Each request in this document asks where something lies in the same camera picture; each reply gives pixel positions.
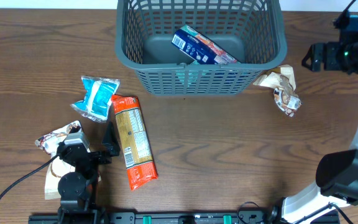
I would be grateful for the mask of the orange cracker package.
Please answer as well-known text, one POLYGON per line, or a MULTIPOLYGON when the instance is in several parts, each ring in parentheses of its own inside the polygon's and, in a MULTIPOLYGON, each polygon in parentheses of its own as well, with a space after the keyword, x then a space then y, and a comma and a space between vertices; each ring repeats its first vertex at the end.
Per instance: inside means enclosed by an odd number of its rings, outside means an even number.
POLYGON ((136 190, 158 178, 139 99, 114 95, 111 100, 129 186, 136 190))

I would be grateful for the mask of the beige snack bag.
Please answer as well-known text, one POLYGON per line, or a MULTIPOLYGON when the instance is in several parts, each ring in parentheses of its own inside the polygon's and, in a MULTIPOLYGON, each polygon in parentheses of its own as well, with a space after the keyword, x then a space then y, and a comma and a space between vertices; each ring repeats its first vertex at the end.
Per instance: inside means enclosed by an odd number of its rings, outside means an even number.
POLYGON ((281 65, 266 71, 256 79, 254 85, 271 88, 275 104, 289 117, 293 117, 302 104, 295 93, 295 73, 290 65, 281 65))

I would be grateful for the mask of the blue tissue multipack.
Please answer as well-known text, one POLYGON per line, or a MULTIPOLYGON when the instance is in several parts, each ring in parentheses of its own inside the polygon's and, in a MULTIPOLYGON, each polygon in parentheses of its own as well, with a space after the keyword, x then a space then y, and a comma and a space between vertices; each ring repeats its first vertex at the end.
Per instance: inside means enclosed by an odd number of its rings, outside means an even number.
POLYGON ((198 64, 239 63, 219 45, 188 25, 175 31, 172 44, 198 64))

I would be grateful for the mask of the teal wipes packet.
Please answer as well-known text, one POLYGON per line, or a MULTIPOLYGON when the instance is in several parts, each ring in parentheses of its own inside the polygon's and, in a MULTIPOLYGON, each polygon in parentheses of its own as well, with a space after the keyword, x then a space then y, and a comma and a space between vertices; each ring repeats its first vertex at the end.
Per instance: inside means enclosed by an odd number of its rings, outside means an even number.
POLYGON ((208 71, 205 70, 206 65, 193 61, 190 65, 194 65, 196 70, 176 70, 175 71, 175 88, 190 88, 191 86, 208 86, 208 71))

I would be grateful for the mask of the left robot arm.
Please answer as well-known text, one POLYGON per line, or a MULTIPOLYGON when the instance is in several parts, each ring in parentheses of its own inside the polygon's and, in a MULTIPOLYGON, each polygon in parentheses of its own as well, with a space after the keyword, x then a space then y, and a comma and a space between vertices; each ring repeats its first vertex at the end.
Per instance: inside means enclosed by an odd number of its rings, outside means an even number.
POLYGON ((88 151, 89 141, 83 132, 70 133, 57 149, 59 158, 75 170, 65 174, 58 183, 59 223, 107 224, 109 215, 96 204, 99 166, 110 164, 120 147, 109 122, 104 134, 103 151, 88 151))

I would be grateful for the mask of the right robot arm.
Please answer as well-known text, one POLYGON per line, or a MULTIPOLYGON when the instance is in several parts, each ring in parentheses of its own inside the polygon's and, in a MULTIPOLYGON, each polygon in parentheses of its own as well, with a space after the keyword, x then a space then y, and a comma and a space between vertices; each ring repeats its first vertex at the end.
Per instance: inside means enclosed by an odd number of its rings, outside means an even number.
MULTIPOLYGON (((302 66, 312 72, 342 71, 358 74, 358 16, 348 9, 334 20, 337 42, 310 46, 302 66)), ((358 127, 346 151, 326 154, 319 162, 315 181, 296 195, 282 198, 264 223, 339 223, 351 220, 344 207, 358 205, 358 127)))

